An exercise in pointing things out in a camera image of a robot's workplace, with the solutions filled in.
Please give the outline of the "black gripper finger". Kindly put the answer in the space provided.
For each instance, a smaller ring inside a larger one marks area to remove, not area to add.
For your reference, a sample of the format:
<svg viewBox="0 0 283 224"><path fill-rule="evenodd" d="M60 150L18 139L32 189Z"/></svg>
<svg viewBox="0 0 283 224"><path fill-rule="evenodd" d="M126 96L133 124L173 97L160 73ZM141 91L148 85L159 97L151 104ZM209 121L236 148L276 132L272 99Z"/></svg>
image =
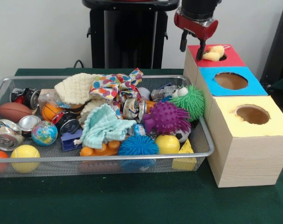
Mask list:
<svg viewBox="0 0 283 224"><path fill-rule="evenodd" d="M187 35L188 35L188 31L187 30L183 30L183 33L181 35L180 47L179 47L181 52L185 52L185 50L186 50Z"/></svg>
<svg viewBox="0 0 283 224"><path fill-rule="evenodd" d="M199 39L200 41L200 47L198 48L197 54L196 54L196 60L200 61L203 58L205 46L206 46L206 41L203 39Z"/></svg>

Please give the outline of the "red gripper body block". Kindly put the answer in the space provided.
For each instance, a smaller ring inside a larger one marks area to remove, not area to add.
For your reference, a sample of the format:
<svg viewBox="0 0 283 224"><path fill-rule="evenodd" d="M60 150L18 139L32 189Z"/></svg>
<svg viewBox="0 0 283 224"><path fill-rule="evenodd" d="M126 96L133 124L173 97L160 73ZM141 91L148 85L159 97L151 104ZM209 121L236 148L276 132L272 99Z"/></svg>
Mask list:
<svg viewBox="0 0 283 224"><path fill-rule="evenodd" d="M206 21L191 20L183 15L179 7L174 16L174 24L182 30L186 30L193 37L206 41L211 38L218 27L218 21L214 18Z"/></svg>

